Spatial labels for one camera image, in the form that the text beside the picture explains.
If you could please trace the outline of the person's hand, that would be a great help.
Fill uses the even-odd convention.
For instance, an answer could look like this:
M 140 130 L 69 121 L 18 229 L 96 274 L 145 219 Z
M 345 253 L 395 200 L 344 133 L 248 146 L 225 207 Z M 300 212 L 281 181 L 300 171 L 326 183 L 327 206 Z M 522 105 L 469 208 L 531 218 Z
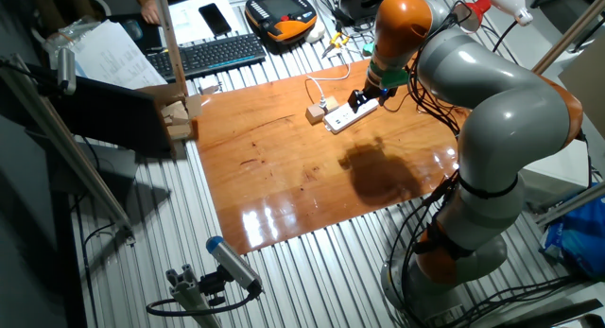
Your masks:
M 158 7 L 154 0 L 148 0 L 141 6 L 141 15 L 147 24 L 158 26 L 161 23 Z

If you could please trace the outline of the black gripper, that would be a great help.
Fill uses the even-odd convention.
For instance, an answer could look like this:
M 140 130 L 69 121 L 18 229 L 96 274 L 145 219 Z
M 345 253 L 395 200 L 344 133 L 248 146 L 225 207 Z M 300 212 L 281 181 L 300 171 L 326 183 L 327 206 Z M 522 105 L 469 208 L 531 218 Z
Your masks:
M 380 105 L 384 105 L 385 102 L 395 96 L 397 93 L 397 87 L 384 89 L 376 87 L 370 82 L 366 82 L 362 91 L 353 90 L 348 98 L 348 104 L 353 112 L 357 112 L 359 107 L 367 104 L 370 100 L 376 99 Z

